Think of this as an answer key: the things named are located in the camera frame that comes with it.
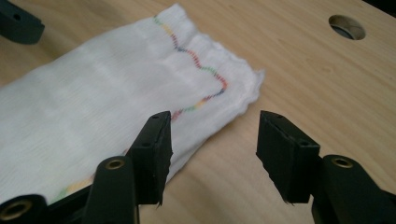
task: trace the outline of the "wooden surface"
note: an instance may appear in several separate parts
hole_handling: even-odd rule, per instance
[[[105,31],[151,17],[173,0],[14,0],[46,25],[37,45],[0,37],[0,85]],[[320,156],[358,161],[396,193],[396,20],[360,0],[180,0],[198,28],[255,69],[259,100],[210,137],[169,182],[142,223],[313,223],[310,204],[285,204],[256,158],[260,110],[282,114],[321,144]],[[329,26],[358,21],[354,41]]]

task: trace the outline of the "wooden table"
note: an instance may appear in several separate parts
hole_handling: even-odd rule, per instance
[[[0,37],[0,85],[105,31],[151,17],[173,0],[13,0],[46,25],[37,45]],[[310,204],[285,204],[255,156],[260,110],[280,113],[321,144],[320,156],[358,161],[396,193],[396,20],[360,0],[180,0],[198,28],[255,69],[259,100],[210,137],[168,183],[142,223],[313,223]],[[366,37],[329,25],[355,19]]]

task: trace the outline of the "white towel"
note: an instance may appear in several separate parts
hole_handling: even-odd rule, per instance
[[[172,112],[171,178],[259,96],[254,72],[181,6],[99,35],[0,89],[0,203],[50,203],[89,184],[150,115]]]

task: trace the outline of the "colorful stitching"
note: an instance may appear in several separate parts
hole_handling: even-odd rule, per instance
[[[200,70],[209,72],[210,74],[212,74],[212,76],[213,76],[216,80],[218,80],[219,82],[221,82],[221,85],[222,85],[221,90],[220,90],[219,92],[217,92],[217,93],[215,93],[215,94],[207,95],[207,96],[204,97],[202,100],[200,100],[199,102],[197,102],[195,105],[191,105],[191,106],[188,106],[188,107],[185,107],[185,108],[181,108],[181,109],[175,111],[175,112],[172,114],[172,121],[175,121],[183,112],[189,112],[189,111],[196,110],[196,109],[200,108],[201,106],[203,106],[203,105],[204,105],[207,101],[209,101],[210,99],[212,99],[212,98],[214,98],[214,97],[216,97],[216,96],[222,95],[222,94],[227,90],[228,83],[227,83],[227,80],[226,80],[224,77],[222,77],[221,75],[219,75],[219,73],[217,72],[217,70],[216,70],[215,68],[209,67],[209,66],[202,66],[202,65],[201,65],[201,62],[200,62],[200,60],[199,60],[198,55],[197,55],[194,51],[192,51],[192,50],[190,50],[190,49],[183,49],[181,46],[179,46],[179,45],[178,45],[177,36],[175,35],[175,33],[173,32],[173,30],[172,30],[167,24],[161,22],[160,19],[158,19],[157,16],[154,17],[154,22],[155,22],[156,24],[160,25],[160,26],[165,30],[165,32],[166,32],[167,34],[169,34],[169,36],[172,38],[174,47],[175,47],[175,49],[176,49],[178,52],[188,53],[188,54],[192,57],[192,59],[193,59],[193,61],[194,61],[194,64],[195,64],[195,67],[197,67],[197,68],[200,69]]]

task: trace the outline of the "cotton cloth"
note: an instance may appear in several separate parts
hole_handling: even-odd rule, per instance
[[[262,81],[180,5],[99,35],[0,89],[0,203],[32,193],[53,203],[90,184],[102,160],[166,110],[169,179],[247,110]]]

